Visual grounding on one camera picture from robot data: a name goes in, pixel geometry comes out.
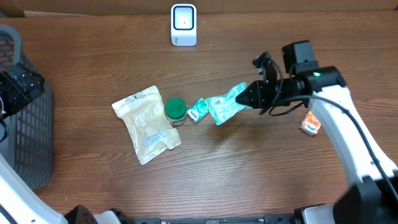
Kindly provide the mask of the beige nut snack bag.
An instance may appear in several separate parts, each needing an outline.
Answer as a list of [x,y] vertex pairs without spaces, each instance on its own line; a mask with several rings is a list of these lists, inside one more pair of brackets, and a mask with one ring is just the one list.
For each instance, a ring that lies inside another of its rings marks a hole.
[[112,107],[127,127],[140,164],[181,145],[180,135],[167,119],[155,85],[113,103]]

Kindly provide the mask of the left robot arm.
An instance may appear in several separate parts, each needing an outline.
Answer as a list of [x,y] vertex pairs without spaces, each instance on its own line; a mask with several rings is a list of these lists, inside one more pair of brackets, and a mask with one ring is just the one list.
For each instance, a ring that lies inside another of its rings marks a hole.
[[[12,78],[1,72],[1,126],[4,130],[1,141],[9,135],[5,119],[16,114],[38,98],[45,90],[45,79],[21,63],[13,65]],[[15,170],[1,157],[1,222],[9,223],[132,223],[122,211],[110,209],[92,214],[86,207],[77,205],[62,215],[45,204],[18,176]]]

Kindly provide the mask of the orange snack packet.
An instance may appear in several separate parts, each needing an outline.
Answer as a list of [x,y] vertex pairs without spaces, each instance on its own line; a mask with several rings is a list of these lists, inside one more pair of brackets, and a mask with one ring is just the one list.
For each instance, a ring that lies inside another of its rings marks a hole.
[[300,128],[307,134],[314,136],[318,133],[321,126],[322,124],[318,118],[311,111],[309,111],[303,119]]

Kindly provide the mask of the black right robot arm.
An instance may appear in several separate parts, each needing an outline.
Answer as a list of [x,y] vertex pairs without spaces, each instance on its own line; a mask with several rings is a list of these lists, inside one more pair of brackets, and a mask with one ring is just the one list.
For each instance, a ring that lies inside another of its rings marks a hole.
[[236,102],[261,113],[286,107],[308,108],[321,122],[343,165],[348,189],[333,204],[310,205],[288,215],[273,215],[282,223],[396,223],[397,166],[386,156],[357,112],[345,79],[334,66],[321,67],[311,43],[282,48],[284,68],[268,52],[253,60],[261,80],[251,83]]

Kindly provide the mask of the green cap white bottle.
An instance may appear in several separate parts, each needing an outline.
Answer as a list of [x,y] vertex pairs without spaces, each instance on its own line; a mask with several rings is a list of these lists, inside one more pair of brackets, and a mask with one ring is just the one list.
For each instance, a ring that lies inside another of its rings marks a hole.
[[165,105],[165,114],[174,126],[182,125],[187,119],[187,107],[181,98],[171,98]]

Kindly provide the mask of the small teal tissue pack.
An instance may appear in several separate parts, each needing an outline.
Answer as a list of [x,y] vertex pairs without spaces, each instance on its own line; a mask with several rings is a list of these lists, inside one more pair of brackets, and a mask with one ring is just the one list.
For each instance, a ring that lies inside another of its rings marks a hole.
[[206,100],[200,98],[191,108],[187,110],[187,114],[194,123],[200,122],[210,112]]

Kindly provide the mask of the teal wet wipes pack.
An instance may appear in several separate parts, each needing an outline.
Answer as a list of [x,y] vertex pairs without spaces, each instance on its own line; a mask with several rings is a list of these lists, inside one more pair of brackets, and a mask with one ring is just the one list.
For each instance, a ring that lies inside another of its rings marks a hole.
[[247,105],[242,105],[236,102],[236,97],[246,88],[247,83],[242,82],[232,87],[232,89],[224,95],[213,96],[205,100],[216,125],[219,126],[223,124],[242,110],[251,109],[251,107]]

